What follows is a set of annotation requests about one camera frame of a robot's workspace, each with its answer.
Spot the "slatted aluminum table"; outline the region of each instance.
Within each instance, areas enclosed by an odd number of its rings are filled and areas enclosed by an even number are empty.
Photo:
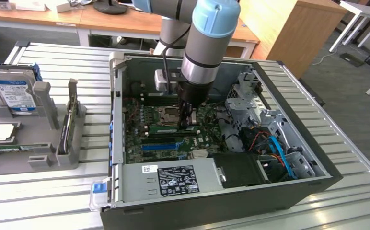
[[[97,212],[88,209],[90,183],[106,177],[108,160],[108,54],[112,49],[30,43],[14,47],[6,63],[40,65],[50,83],[54,103],[68,100],[66,83],[77,79],[77,96],[86,118],[74,170],[0,176],[0,229],[101,229]],[[313,101],[284,66],[259,61],[343,179],[324,192],[308,196],[288,210],[199,226],[207,229],[368,229],[370,162]],[[263,91],[269,105],[275,105]]]

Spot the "small circuit board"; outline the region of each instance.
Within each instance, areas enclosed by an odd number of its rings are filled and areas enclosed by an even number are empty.
[[[136,98],[124,99],[125,163],[174,161],[205,158],[223,152],[225,144],[216,122],[211,119],[215,103],[203,105],[192,114],[193,126],[177,129],[177,106],[174,100],[153,100],[148,103]]]

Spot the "robotic arm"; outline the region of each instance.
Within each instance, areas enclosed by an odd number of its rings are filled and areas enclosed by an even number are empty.
[[[177,81],[177,125],[184,128],[191,125],[192,111],[207,99],[237,26],[240,6],[236,0],[132,0],[132,3],[142,11],[191,24],[178,76],[172,77],[164,71],[166,82]]]

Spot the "warning label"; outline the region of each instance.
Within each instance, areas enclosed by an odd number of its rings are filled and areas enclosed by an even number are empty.
[[[157,169],[157,179],[161,196],[199,192],[192,165]]]
[[[0,80],[0,93],[5,99],[6,106],[16,111],[34,110],[36,104],[29,94],[26,83],[22,80]]]

